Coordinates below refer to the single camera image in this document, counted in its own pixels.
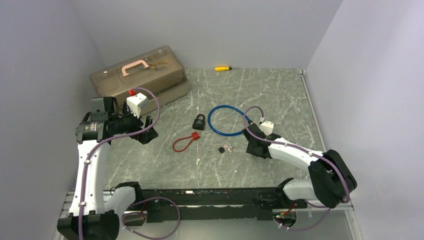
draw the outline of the red cable loop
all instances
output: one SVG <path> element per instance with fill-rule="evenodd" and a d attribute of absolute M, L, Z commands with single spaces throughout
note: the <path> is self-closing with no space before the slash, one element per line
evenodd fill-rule
<path fill-rule="evenodd" d="M 177 149 L 175 149 L 175 144 L 177 144 L 179 141 L 181 141 L 181 140 L 184 140 L 184 139 L 189 139 L 189 138 L 192 138 L 191 139 L 191 141 L 187 144 L 187 146 L 185 146 L 183 149 L 181 149 L 181 150 L 177 150 Z M 186 150 L 189 146 L 190 146 L 190 144 L 192 144 L 192 142 L 194 142 L 194 140 L 197 140 L 197 139 L 199 139 L 200 138 L 200 135 L 199 135 L 199 133 L 197 132 L 197 131 L 195 131 L 195 132 L 193 132 L 190 136 L 186 136 L 186 137 L 183 137 L 183 138 L 180 138 L 180 139 L 177 139 L 176 141 L 174 141 L 173 142 L 173 144 L 172 144 L 172 149 L 175 151 L 175 152 L 177 152 L 177 153 L 181 153 L 182 151 L 184 151 L 184 150 Z"/>

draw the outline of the white wall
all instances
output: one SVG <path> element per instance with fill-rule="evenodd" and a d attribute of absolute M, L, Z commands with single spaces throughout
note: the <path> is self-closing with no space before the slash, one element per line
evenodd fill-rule
<path fill-rule="evenodd" d="M 424 236 L 424 2 L 344 0 L 306 75 L 364 239 Z"/>
<path fill-rule="evenodd" d="M 170 45 L 186 68 L 305 69 L 342 0 L 71 0 L 106 65 Z"/>
<path fill-rule="evenodd" d="M 52 239 L 103 67 L 67 0 L 0 4 L 0 239 Z"/>

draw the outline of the table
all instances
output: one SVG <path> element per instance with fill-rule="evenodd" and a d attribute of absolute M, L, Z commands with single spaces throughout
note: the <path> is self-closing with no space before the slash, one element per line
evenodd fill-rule
<path fill-rule="evenodd" d="M 206 117 L 218 105 L 242 111 L 260 106 L 265 120 L 274 123 L 274 133 L 306 148 L 322 151 L 305 87 L 297 69 L 188 69 L 188 95 L 161 108 L 154 126 L 159 137 L 146 145 L 127 138 L 112 142 L 105 173 L 104 189 L 119 183 L 138 181 L 142 189 L 275 187 L 283 180 L 302 179 L 306 173 L 278 159 L 262 159 L 246 153 L 243 135 L 221 136 L 206 123 L 200 138 L 183 152 L 175 152 L 176 139 L 190 136 L 198 112 Z M 156 111 L 148 114 L 153 118 Z M 248 116 L 259 123 L 260 113 Z M 242 115 L 218 109 L 212 125 L 225 133 L 243 129 Z M 187 141 L 177 144 L 182 148 Z M 233 147 L 218 152 L 218 146 Z"/>

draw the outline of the blue cable loop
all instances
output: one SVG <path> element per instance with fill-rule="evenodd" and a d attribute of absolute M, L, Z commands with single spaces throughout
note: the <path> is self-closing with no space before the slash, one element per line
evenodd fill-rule
<path fill-rule="evenodd" d="M 222 108 L 236 110 L 236 111 L 237 111 L 237 112 L 239 112 L 241 115 L 244 115 L 244 114 L 245 114 L 244 112 L 242 112 L 240 109 L 238 109 L 238 108 L 237 108 L 237 107 L 235 107 L 235 106 L 230 106 L 230 105 L 219 105 L 219 106 L 216 106 L 216 107 L 212 108 L 212 110 L 210 110 L 209 114 L 207 115 L 207 124 L 209 125 L 210 129 L 212 129 L 212 131 L 214 131 L 215 133 L 217 133 L 217 134 L 219 134 L 219 135 L 222 135 L 222 136 L 226 136 L 226 137 L 237 136 L 237 135 L 243 134 L 243 132 L 242 132 L 242 131 L 233 132 L 233 133 L 225 133 L 225 132 L 221 132 L 221 131 L 216 130 L 216 129 L 212 126 L 212 123 L 211 123 L 211 116 L 212 116 L 212 113 L 213 113 L 213 112 L 215 112 L 215 110 L 217 110 L 217 109 L 222 109 Z M 248 116 L 246 116 L 246 120 L 247 120 L 248 122 L 250 122 L 250 118 L 248 118 Z"/>

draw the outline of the yellow screwdriver handle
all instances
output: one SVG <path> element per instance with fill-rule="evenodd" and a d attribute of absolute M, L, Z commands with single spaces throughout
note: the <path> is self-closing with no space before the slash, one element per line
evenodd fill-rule
<path fill-rule="evenodd" d="M 220 72 L 220 71 L 228 71 L 233 69 L 230 66 L 219 66 L 219 67 L 215 67 L 215 71 Z"/>

